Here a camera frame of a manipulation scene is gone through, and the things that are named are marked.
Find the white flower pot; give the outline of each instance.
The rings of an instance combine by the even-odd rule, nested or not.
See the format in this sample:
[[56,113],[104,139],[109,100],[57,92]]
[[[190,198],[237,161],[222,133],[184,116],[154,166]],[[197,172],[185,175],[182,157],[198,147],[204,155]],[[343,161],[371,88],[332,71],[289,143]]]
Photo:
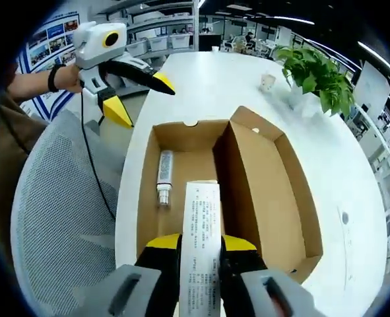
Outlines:
[[293,83],[292,92],[288,98],[288,105],[302,118],[312,118],[317,113],[322,113],[321,100],[312,92],[303,94],[302,87]]

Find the wristwatch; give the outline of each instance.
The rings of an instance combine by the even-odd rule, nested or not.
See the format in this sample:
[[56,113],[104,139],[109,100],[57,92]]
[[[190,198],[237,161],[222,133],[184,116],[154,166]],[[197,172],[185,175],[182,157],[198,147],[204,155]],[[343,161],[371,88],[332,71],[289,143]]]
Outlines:
[[55,86],[54,79],[55,79],[55,74],[57,71],[61,68],[64,67],[65,64],[55,64],[54,67],[51,69],[51,73],[49,73],[48,76],[48,89],[51,92],[57,92],[58,88]]

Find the person's arm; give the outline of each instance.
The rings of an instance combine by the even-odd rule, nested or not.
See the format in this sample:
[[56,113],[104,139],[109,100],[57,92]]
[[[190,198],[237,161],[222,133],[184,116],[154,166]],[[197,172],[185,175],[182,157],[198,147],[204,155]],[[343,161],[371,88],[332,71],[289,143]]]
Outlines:
[[[17,74],[7,87],[7,92],[13,100],[29,100],[49,92],[48,77],[51,71],[35,74]],[[80,92],[79,68],[76,65],[60,67],[54,77],[57,89],[67,89],[70,92]]]

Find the cardboard box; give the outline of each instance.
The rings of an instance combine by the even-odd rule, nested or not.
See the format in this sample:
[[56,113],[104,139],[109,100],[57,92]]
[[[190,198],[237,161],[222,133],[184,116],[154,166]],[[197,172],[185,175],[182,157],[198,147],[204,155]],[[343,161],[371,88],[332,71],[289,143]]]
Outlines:
[[[158,209],[160,152],[174,151],[172,204]],[[182,232],[186,183],[218,180],[222,233],[253,243],[269,268],[304,281],[322,256],[308,182],[285,134],[245,107],[230,120],[154,126],[139,195],[137,251],[152,239]]]

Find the green potted plant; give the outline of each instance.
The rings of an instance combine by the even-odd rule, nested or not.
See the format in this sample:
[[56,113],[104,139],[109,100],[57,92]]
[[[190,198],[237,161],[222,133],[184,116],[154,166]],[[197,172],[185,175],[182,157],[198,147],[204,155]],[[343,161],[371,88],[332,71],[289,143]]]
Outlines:
[[342,112],[347,118],[354,104],[353,88],[330,59],[315,50],[287,47],[277,49],[276,59],[284,62],[282,73],[289,85],[288,78],[293,79],[292,90],[303,95],[314,94],[324,113],[328,110],[331,115]]

